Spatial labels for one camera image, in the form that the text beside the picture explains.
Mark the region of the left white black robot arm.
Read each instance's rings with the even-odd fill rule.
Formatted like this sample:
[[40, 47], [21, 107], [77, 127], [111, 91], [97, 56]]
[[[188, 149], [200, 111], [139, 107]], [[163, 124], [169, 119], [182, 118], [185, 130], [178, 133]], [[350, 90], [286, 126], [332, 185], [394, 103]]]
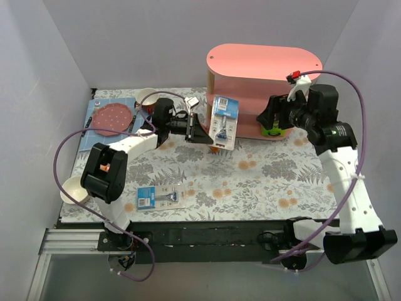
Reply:
[[173, 112], [173, 100], [161, 98], [151, 120], [146, 120], [134, 135], [110, 145], [97, 143], [91, 148], [81, 176], [81, 187], [98, 203], [105, 228], [114, 233], [112, 243], [118, 250], [125, 251], [133, 245], [133, 235], [126, 230], [130, 220], [120, 199], [128, 164], [160, 147], [169, 134], [183, 135], [187, 142], [195, 144], [213, 143], [196, 113], [176, 117]]

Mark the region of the blue razor blister pack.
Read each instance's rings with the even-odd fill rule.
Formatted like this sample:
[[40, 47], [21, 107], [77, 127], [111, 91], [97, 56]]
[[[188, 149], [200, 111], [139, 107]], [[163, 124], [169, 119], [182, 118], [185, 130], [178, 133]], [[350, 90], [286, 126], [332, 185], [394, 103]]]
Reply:
[[182, 209], [187, 204], [181, 184], [147, 186], [137, 189], [138, 211], [163, 211]]
[[239, 102], [235, 99], [215, 95], [212, 103], [209, 136], [211, 147], [233, 151], [239, 118]]

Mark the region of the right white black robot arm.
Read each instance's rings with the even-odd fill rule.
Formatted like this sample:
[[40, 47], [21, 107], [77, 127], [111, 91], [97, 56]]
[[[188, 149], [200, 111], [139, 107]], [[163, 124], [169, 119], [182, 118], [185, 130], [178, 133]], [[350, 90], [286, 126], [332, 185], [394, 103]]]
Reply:
[[338, 206], [334, 215], [340, 225], [334, 228], [329, 221], [295, 218], [283, 240], [294, 250], [304, 243], [317, 246], [335, 265], [378, 258], [398, 242], [395, 230], [385, 229], [372, 206], [360, 173], [362, 153], [352, 127], [337, 119], [337, 103], [335, 87], [316, 84], [308, 92], [271, 96], [256, 118], [266, 129], [276, 125], [306, 131], [333, 188]]

